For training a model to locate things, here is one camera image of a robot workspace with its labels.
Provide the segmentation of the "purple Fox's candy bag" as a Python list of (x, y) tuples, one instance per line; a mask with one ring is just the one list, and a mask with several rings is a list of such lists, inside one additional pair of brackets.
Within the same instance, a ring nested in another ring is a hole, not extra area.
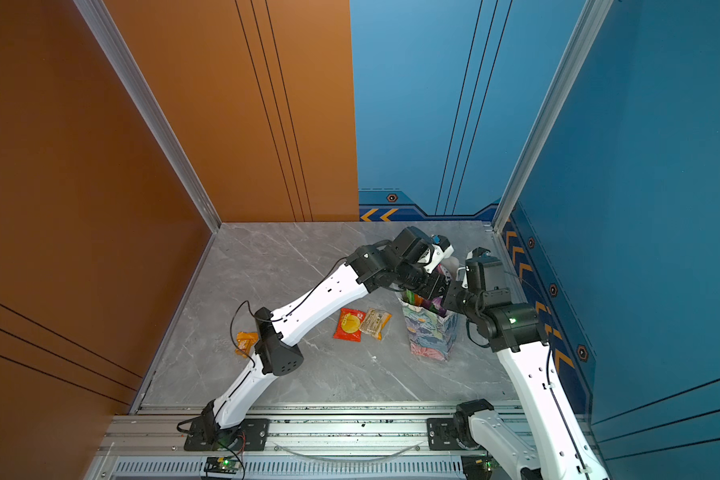
[(422, 287), (416, 294), (422, 298), (422, 306), (440, 317), (446, 317), (448, 310), (443, 306), (448, 291), (448, 282)]

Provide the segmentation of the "floral paper gift bag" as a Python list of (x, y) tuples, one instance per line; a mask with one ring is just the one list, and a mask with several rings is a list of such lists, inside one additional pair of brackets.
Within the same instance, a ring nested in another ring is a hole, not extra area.
[(447, 361), (457, 339), (460, 316), (448, 311), (446, 317), (420, 306), (409, 305), (401, 300), (403, 317), (408, 331), (410, 351), (416, 356), (437, 361)]

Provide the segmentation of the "tan cracker packet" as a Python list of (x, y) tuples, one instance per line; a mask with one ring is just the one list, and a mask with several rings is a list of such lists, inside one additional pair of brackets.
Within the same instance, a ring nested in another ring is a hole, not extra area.
[(392, 314), (390, 312), (370, 309), (360, 325), (360, 331), (365, 335), (381, 341), (383, 339), (384, 329), (391, 318)]

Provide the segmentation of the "red yellow snack packet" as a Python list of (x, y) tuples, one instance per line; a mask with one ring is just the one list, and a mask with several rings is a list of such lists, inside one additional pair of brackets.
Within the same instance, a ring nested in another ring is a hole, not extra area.
[(360, 310), (342, 308), (340, 310), (339, 319), (334, 339), (360, 342), (362, 339), (361, 326), (366, 318), (366, 313)]

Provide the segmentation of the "small orange candy packet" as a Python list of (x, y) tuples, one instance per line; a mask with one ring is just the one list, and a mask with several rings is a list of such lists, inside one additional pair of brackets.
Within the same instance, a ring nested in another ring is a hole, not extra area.
[(258, 341), (259, 335), (256, 332), (237, 332), (234, 341), (236, 345), (235, 353), (249, 357)]

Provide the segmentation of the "green Lays chips bag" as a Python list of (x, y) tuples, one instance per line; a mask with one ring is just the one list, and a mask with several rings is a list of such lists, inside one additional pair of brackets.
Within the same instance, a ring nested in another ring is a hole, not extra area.
[(401, 293), (401, 300), (409, 305), (420, 306), (421, 298), (410, 290), (404, 290)]

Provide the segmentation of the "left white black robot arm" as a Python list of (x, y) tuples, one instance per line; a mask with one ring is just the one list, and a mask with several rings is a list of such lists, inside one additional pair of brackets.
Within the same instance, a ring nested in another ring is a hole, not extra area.
[(409, 290), (426, 299), (445, 293), (449, 279), (437, 270), (454, 248), (445, 236), (417, 227), (393, 240), (358, 247), (337, 261), (316, 286), (293, 302), (253, 314), (259, 340), (232, 385), (202, 410), (189, 433), (208, 446), (219, 445), (239, 427), (250, 407), (279, 377), (299, 368), (303, 337), (334, 312), (377, 289)]

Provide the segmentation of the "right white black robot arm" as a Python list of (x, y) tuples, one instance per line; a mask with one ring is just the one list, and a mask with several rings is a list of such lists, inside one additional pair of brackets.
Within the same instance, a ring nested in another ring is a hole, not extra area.
[(559, 380), (536, 309), (513, 304), (507, 289), (479, 291), (454, 281), (443, 306), (476, 324), (509, 375), (534, 443), (504, 424), (492, 407), (475, 402), (463, 414), (468, 438), (512, 479), (608, 479)]

